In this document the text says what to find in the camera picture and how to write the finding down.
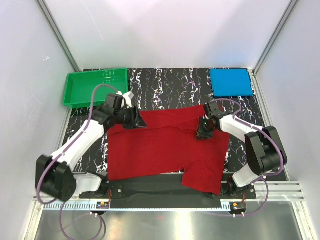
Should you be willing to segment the red t shirt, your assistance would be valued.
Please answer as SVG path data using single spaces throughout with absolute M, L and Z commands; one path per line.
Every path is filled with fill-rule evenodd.
M 142 111 L 145 128 L 117 124 L 107 132 L 107 172 L 110 181 L 174 173 L 183 170 L 185 187 L 219 195 L 229 134 L 215 130 L 197 140 L 202 105 Z

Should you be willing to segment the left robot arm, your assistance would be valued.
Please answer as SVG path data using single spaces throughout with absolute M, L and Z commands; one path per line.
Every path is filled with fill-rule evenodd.
M 36 161 L 36 193 L 47 194 L 64 203 L 73 195 L 86 192 L 103 198 L 108 193 L 104 176 L 73 171 L 91 146 L 114 126 L 121 125 L 126 130 L 147 126 L 137 106 L 132 104 L 133 97 L 131 91 L 109 93 L 103 104 L 90 108 L 88 120 L 67 143 L 50 156 L 41 155 Z

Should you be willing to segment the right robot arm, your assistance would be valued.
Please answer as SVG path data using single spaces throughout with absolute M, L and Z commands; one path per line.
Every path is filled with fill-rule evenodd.
M 281 138 L 273 126 L 262 127 L 237 117 L 235 113 L 222 111 L 217 100 L 203 106 L 204 116 L 199 118 L 195 138 L 212 138 L 214 131 L 228 133 L 245 143 L 246 164 L 226 182 L 226 193 L 239 198 L 245 190 L 267 176 L 282 173 L 288 162 Z

